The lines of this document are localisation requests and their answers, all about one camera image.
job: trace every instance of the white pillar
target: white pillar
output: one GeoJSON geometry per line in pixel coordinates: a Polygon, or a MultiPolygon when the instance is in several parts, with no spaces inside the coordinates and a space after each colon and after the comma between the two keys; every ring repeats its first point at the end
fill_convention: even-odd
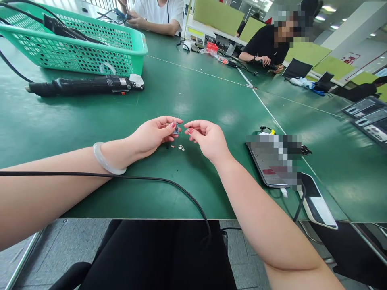
{"type": "Polygon", "coordinates": [[[344,55],[386,23],[387,2],[364,2],[321,46],[344,55]]]}

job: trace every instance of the white bangle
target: white bangle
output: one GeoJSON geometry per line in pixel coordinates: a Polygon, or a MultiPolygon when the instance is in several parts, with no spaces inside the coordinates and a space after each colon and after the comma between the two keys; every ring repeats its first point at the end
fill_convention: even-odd
{"type": "Polygon", "coordinates": [[[93,152],[94,152],[94,156],[96,157],[98,163],[103,167],[105,168],[107,171],[109,171],[110,173],[112,174],[115,174],[115,175],[122,175],[126,172],[126,168],[125,169],[116,169],[112,166],[110,166],[107,162],[106,162],[106,159],[105,157],[102,155],[102,152],[101,152],[101,145],[103,144],[103,142],[97,142],[93,145],[93,152]]]}

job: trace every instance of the forearm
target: forearm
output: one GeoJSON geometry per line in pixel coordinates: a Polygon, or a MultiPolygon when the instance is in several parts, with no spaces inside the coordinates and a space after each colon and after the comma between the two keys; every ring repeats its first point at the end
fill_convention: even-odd
{"type": "MultiPolygon", "coordinates": [[[[101,152],[115,168],[136,161],[130,139],[103,144],[101,152]]],[[[109,174],[97,162],[93,148],[41,159],[3,171],[68,171],[109,174]]],[[[109,178],[88,176],[18,176],[0,178],[0,251],[44,228],[60,217],[109,178]]]]}
{"type": "Polygon", "coordinates": [[[177,29],[172,23],[168,24],[157,24],[157,23],[152,23],[152,22],[146,22],[146,30],[159,33],[159,34],[164,34],[168,36],[174,36],[177,29]]]}
{"type": "Polygon", "coordinates": [[[239,59],[240,60],[243,60],[243,61],[251,61],[254,59],[255,56],[252,56],[251,54],[248,54],[247,52],[242,52],[240,55],[239,55],[239,59]]]}
{"type": "Polygon", "coordinates": [[[299,228],[241,164],[230,157],[216,169],[244,234],[267,265],[285,271],[321,266],[299,228]]]}

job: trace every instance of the green plastic basket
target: green plastic basket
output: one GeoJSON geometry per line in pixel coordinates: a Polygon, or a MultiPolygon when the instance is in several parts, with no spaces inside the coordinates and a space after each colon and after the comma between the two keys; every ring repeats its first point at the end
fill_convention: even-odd
{"type": "MultiPolygon", "coordinates": [[[[43,19],[43,9],[26,4],[13,4],[22,11],[43,19]]],[[[69,70],[99,75],[113,74],[104,65],[110,64],[120,76],[142,74],[144,55],[148,48],[145,36],[135,29],[86,17],[81,14],[42,5],[58,16],[67,27],[106,43],[92,43],[58,36],[42,24],[6,7],[0,8],[0,17],[14,26],[0,24],[0,34],[16,46],[34,64],[58,70],[69,70]]]]}

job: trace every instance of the white t-shirt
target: white t-shirt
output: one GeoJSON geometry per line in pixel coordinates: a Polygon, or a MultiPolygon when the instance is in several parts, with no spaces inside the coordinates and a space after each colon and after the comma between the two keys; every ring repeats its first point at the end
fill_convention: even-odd
{"type": "Polygon", "coordinates": [[[183,0],[168,0],[163,7],[158,5],[157,0],[136,0],[133,10],[152,23],[168,24],[172,19],[175,19],[180,25],[177,31],[181,32],[183,26],[183,0]]]}

